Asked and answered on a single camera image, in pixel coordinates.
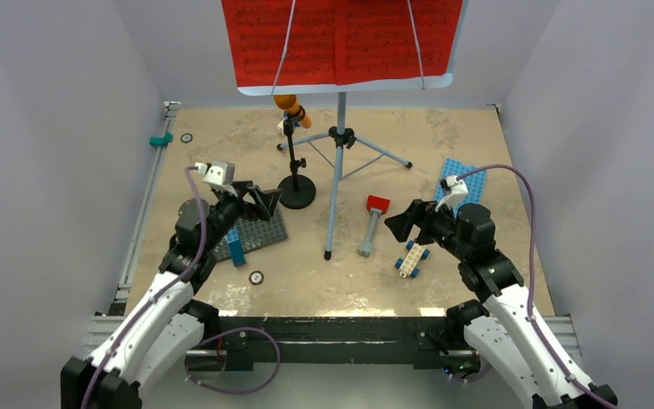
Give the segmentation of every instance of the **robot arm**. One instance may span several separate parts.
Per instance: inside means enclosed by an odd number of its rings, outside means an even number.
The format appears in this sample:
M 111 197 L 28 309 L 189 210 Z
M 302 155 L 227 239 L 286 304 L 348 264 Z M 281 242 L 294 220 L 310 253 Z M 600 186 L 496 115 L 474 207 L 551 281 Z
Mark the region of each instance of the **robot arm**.
M 479 302 L 472 300 L 448 309 L 445 330 L 454 338 L 464 339 L 489 361 L 525 407 L 600 407 L 573 380 L 616 403 L 610 387 L 595 387 L 592 379 L 572 361 L 537 309 L 528 311 L 528 290 L 523 278 L 496 248 L 490 211 L 480 204 L 464 204 L 453 216 L 452 208 L 467 195 L 464 182 L 460 182 L 455 176 L 446 178 L 440 183 L 446 195 L 439 202 L 416 199 L 404 213 L 385 220 L 397 241 L 406 241 L 412 227 L 418 226 L 417 244 L 437 243 L 460 261 L 462 282 Z M 545 340 L 537 335 L 531 318 Z M 548 346 L 567 365 L 571 378 L 561 371 Z
M 263 192 L 251 181 L 233 181 L 234 165 L 227 162 L 196 164 L 196 168 L 219 198 L 214 205 L 202 200 L 207 224 L 203 256 L 196 260 L 193 273 L 181 277 L 198 254 L 201 239 L 202 221 L 197 202 L 190 199 L 179 209 L 176 233 L 169 241 L 169 250 L 146 295 L 86 360 L 71 358 L 64 365 L 61 371 L 62 409 L 82 406 L 87 384 L 107 356 L 110 358 L 101 368 L 89 404 L 95 403 L 95 407 L 102 409 L 141 408 L 139 393 L 151 387 L 188 349 L 204 337 L 219 332 L 215 328 L 205 328 L 206 322 L 213 322 L 209 316 L 217 314 L 216 309 L 192 300 L 216 265 L 211 251 L 240 217 L 269 220 L 281 192 Z M 247 194 L 254 203 L 244 200 Z M 169 285 L 171 287 L 154 302 L 154 294 Z M 146 310 L 131 322 L 135 312 L 143 308 Z M 128 328 L 122 342 L 115 344 L 118 336 Z

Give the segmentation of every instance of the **sheet music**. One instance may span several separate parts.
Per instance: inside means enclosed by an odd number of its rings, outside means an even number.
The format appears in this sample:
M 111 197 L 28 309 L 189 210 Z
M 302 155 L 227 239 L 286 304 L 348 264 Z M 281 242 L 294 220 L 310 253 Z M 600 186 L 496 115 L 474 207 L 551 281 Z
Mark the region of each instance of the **sheet music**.
M 272 85 L 291 0 L 222 0 L 238 86 Z M 462 0 L 412 0 L 426 76 L 445 74 Z M 297 0 L 278 85 L 420 76 L 406 0 Z
M 412 0 L 426 76 L 445 73 L 461 8 L 458 1 Z M 420 77 L 406 0 L 337 0 L 336 28 L 337 84 Z
M 239 86 L 271 85 L 282 56 L 291 0 L 223 0 Z M 278 85 L 335 82 L 334 3 L 298 0 Z

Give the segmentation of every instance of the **red hammer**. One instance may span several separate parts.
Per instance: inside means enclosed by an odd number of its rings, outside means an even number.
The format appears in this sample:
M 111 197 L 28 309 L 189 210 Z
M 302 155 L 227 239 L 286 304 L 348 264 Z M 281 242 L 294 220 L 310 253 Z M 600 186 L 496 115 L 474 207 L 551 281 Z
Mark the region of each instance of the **red hammer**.
M 370 195 L 367 197 L 367 211 L 372 214 L 370 218 L 370 228 L 367 230 L 367 237 L 364 238 L 362 244 L 357 249 L 357 254 L 362 257 L 369 257 L 372 252 L 372 237 L 375 236 L 375 227 L 380 216 L 387 213 L 390 208 L 389 199 L 380 198 Z

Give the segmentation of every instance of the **black metal bar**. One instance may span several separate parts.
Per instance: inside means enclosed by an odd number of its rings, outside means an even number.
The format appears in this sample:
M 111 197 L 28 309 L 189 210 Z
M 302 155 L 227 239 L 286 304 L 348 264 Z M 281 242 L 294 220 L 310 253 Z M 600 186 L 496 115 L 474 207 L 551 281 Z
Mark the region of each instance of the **black metal bar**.
M 266 331 L 279 344 L 283 363 L 412 365 L 415 369 L 444 365 L 444 356 L 432 341 L 445 326 L 443 317 L 220 317 L 219 323 L 223 331 L 243 326 Z M 274 347 L 267 339 L 252 332 L 241 335 L 224 340 L 226 370 L 250 371 L 255 363 L 275 361 Z M 447 340 L 440 347 L 464 346 L 459 340 Z
M 295 158 L 295 145 L 292 142 L 292 135 L 295 133 L 295 126 L 292 121 L 285 119 L 282 123 L 282 129 L 287 136 L 287 146 L 290 148 L 290 172 L 292 173 L 292 186 L 295 192 L 300 191 L 299 178 L 297 177 L 297 170 L 300 168 L 299 161 Z

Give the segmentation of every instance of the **orange microphone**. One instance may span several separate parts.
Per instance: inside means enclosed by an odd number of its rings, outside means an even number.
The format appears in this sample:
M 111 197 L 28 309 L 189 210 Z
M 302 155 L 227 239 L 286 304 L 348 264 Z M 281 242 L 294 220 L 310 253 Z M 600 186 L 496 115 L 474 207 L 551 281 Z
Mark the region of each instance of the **orange microphone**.
M 299 124 L 304 129 L 312 126 L 312 120 L 304 107 L 300 105 L 297 95 L 275 95 L 274 103 L 279 109 L 287 112 L 293 123 Z

